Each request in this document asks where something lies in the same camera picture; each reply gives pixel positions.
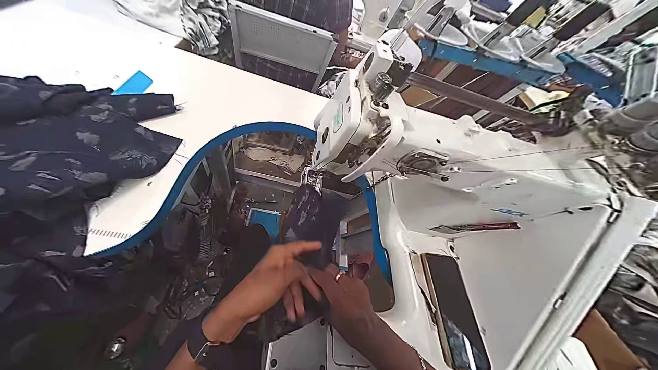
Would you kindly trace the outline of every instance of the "watch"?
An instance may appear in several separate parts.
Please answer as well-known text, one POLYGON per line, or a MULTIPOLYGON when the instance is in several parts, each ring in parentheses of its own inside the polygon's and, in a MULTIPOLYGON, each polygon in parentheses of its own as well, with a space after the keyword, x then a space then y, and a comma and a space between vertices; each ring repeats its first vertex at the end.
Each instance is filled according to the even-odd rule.
POLYGON ((205 315, 199 315, 192 323, 192 330, 188 336, 188 352, 194 359, 194 362, 203 366, 203 360, 208 356, 211 348, 216 348, 221 343, 211 342, 203 334, 203 318, 205 315))

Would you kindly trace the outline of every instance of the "gold ring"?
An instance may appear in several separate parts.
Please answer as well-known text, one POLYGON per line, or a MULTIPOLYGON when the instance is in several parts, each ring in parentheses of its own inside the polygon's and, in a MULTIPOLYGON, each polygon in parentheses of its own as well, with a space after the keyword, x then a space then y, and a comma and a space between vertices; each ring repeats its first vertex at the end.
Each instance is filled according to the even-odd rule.
POLYGON ((345 270, 338 271, 338 274, 336 274, 336 277, 334 278, 334 280, 336 282, 338 282, 338 279, 340 279, 340 277, 343 276, 344 274, 346 274, 345 270))

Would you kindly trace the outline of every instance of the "chain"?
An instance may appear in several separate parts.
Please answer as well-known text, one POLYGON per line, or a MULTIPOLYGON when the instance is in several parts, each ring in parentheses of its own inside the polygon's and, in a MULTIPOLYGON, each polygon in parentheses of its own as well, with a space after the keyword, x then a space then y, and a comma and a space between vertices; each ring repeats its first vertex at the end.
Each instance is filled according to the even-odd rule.
POLYGON ((357 193, 357 195, 353 196, 352 198, 349 198, 348 201, 353 201, 354 199, 357 199, 358 197, 360 197, 360 196, 363 195, 363 192, 364 192, 364 191, 366 191, 366 190, 370 190, 370 189, 374 188, 375 186, 379 185, 380 183, 382 183, 382 182, 384 182, 384 181, 386 181, 386 180, 388 180, 389 178, 394 177, 394 176, 395 176, 394 173, 390 173, 390 174, 386 174, 386 175, 380 177, 379 180, 373 182, 372 185, 370 185, 369 187, 365 188, 364 190, 361 190, 359 193, 357 193))

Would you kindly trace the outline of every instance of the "bracelet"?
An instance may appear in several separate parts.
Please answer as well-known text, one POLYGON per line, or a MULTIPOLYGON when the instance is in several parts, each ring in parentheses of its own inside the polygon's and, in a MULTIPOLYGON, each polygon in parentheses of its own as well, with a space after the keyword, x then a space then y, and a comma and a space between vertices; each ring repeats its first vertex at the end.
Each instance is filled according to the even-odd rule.
POLYGON ((421 368, 422 370, 427 370, 427 366, 425 366, 425 360, 422 358, 422 356, 420 355, 420 353, 418 352, 418 350, 417 350, 414 346, 412 346, 412 345, 409 345, 409 347, 411 347, 411 349, 412 349, 414 352, 416 352, 416 355, 418 356, 418 359, 420 360, 420 368, 421 368))

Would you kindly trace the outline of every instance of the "workbench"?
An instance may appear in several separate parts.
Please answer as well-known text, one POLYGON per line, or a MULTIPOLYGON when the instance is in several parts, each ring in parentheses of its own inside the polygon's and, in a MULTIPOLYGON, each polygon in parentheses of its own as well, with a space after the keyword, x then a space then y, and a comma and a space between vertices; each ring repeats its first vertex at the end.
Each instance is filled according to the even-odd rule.
POLYGON ((214 146, 262 130, 315 138, 313 119, 327 99, 173 48, 166 38, 142 37, 40 0, 0 11, 0 74, 39 76, 48 84, 119 87, 140 70, 146 92, 171 93, 182 110, 142 122, 183 139, 157 174, 122 181, 89 211, 85 255, 138 245, 182 196, 186 181, 214 146))

